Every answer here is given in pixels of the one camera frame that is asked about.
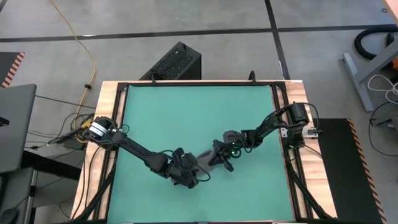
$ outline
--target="orange and black hazard stripe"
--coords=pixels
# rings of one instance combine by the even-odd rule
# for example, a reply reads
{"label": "orange and black hazard stripe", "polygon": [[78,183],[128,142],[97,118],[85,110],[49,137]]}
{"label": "orange and black hazard stripe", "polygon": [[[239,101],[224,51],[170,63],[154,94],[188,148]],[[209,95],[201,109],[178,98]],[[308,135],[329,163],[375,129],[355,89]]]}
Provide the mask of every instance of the orange and black hazard stripe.
{"label": "orange and black hazard stripe", "polygon": [[15,77],[15,74],[17,73],[19,65],[22,63],[22,59],[24,59],[24,57],[25,57],[24,52],[21,52],[17,55],[17,57],[15,58],[14,62],[11,65],[10,70],[8,71],[6,78],[1,83],[0,88],[9,87],[9,85],[11,84],[12,79]]}
{"label": "orange and black hazard stripe", "polygon": [[376,203],[376,207],[377,207],[378,212],[380,214],[381,222],[383,224],[387,224],[386,216],[385,216],[384,210],[383,210],[383,208],[381,206],[381,202],[379,200],[379,196],[378,196],[378,194],[376,192],[376,188],[374,186],[373,179],[372,179],[372,176],[371,176],[371,172],[369,171],[369,168],[368,168],[368,164],[366,163],[365,155],[363,154],[363,150],[362,150],[361,144],[359,143],[359,139],[358,139],[358,135],[356,134],[356,131],[355,131],[354,123],[353,123],[353,121],[351,119],[347,119],[347,121],[348,121],[349,126],[351,128],[351,132],[353,133],[353,137],[354,137],[354,140],[355,140],[356,148],[357,148],[357,150],[359,152],[359,157],[362,160],[363,169],[365,170],[366,177],[368,178],[369,186],[370,186],[370,188],[372,190],[374,201]]}

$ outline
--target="black mat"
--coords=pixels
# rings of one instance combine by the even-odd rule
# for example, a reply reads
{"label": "black mat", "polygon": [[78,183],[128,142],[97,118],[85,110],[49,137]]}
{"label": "black mat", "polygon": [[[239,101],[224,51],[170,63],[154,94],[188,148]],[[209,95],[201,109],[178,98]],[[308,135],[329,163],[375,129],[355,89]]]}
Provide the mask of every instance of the black mat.
{"label": "black mat", "polygon": [[24,58],[23,52],[0,52],[0,87],[7,88]]}
{"label": "black mat", "polygon": [[319,128],[323,134],[318,141],[338,218],[387,223],[352,121],[319,119]]}

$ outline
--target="white cable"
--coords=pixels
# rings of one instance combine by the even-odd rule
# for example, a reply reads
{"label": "white cable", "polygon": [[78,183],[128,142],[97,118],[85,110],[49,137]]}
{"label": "white cable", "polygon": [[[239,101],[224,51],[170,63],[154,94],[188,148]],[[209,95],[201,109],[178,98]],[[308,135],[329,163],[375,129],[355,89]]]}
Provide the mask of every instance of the white cable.
{"label": "white cable", "polygon": [[[387,82],[389,82],[390,83],[390,85],[391,85],[391,89],[390,90],[380,90],[380,89],[375,89],[375,88],[372,88],[371,87],[371,82],[372,82],[372,80],[374,79],[374,78],[377,78],[377,77],[381,77],[381,78],[383,78],[383,79],[385,79],[385,80],[387,80]],[[386,92],[386,100],[388,101],[388,102],[390,102],[390,103],[393,103],[393,104],[397,104],[398,105],[398,102],[395,102],[395,101],[392,101],[392,100],[390,100],[389,98],[388,98],[388,93],[390,93],[390,92],[392,92],[393,94],[395,94],[395,95],[398,95],[398,83],[396,83],[396,84],[393,84],[388,78],[386,78],[386,77],[384,77],[384,76],[382,76],[382,75],[374,75],[371,79],[369,79],[369,81],[368,81],[368,88],[370,89],[370,90],[372,90],[372,91],[382,91],[382,92]]]}

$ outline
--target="yellow cable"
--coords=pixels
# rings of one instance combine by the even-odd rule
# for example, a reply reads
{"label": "yellow cable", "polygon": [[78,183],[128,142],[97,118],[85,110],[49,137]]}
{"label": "yellow cable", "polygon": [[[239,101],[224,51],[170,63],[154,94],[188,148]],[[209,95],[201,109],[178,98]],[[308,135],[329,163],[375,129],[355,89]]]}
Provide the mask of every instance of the yellow cable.
{"label": "yellow cable", "polygon": [[[53,6],[53,7],[58,11],[58,13],[61,15],[61,17],[62,17],[62,19],[65,21],[65,23],[68,25],[68,27],[69,27],[70,31],[72,32],[73,37],[75,38],[75,40],[86,50],[88,56],[89,56],[90,59],[91,59],[91,63],[93,64],[93,73],[91,74],[90,81],[87,83],[87,84],[91,85],[91,83],[93,82],[93,80],[94,80],[94,78],[95,78],[95,75],[96,75],[96,65],[95,65],[94,58],[93,58],[93,56],[91,55],[90,51],[87,49],[87,47],[86,47],[80,40],[77,39],[77,36],[76,36],[76,34],[75,34],[75,31],[73,30],[72,26],[71,26],[70,23],[68,22],[67,18],[65,18],[65,16],[62,14],[61,10],[55,5],[55,3],[53,2],[53,0],[50,0],[50,2],[51,2],[51,4],[52,4],[52,6]],[[79,115],[79,112],[80,112],[80,110],[81,110],[81,105],[83,104],[83,102],[84,102],[84,100],[85,100],[85,98],[86,98],[86,94],[87,94],[87,88],[85,88],[85,90],[84,90],[84,92],[83,92],[83,94],[82,94],[82,96],[81,96],[81,98],[80,98],[80,103],[79,103],[79,106],[78,106],[77,111],[76,111],[75,120],[74,120],[74,122],[73,122],[73,128],[76,128],[77,116]],[[80,142],[80,143],[82,143],[82,144],[87,143],[87,141],[82,141],[82,140],[80,140],[77,136],[75,136],[75,137],[76,137],[76,140],[77,140],[78,142]]]}

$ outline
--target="gray table leg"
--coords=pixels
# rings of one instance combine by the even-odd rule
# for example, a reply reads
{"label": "gray table leg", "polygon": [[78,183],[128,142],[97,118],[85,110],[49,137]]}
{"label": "gray table leg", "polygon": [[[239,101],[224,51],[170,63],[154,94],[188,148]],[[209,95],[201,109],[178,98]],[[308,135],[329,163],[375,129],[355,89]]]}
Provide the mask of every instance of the gray table leg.
{"label": "gray table leg", "polygon": [[367,112],[373,111],[374,107],[367,91],[368,84],[364,81],[371,75],[374,75],[380,71],[384,66],[391,62],[392,59],[398,56],[398,40],[395,40],[393,43],[391,43],[359,71],[357,70],[349,53],[344,53],[343,56],[364,109]]}

